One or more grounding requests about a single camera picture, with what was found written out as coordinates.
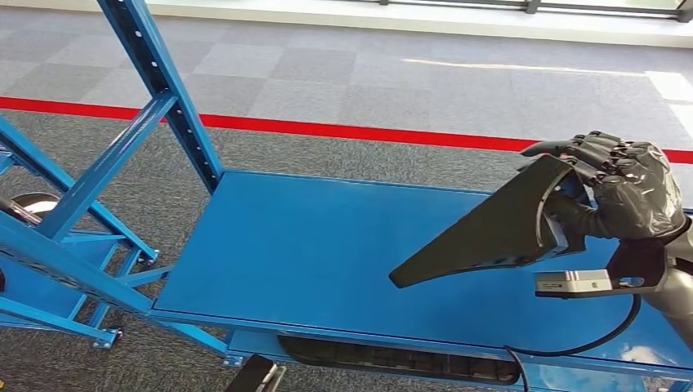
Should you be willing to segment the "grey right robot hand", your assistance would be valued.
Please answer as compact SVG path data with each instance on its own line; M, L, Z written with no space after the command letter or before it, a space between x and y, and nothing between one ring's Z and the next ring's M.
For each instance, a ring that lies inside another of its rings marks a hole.
M544 141L522 150L570 163L592 189L595 207L554 194L545 208L567 229L597 238L639 240L678 232L689 220L664 152L649 141L629 141L601 131Z

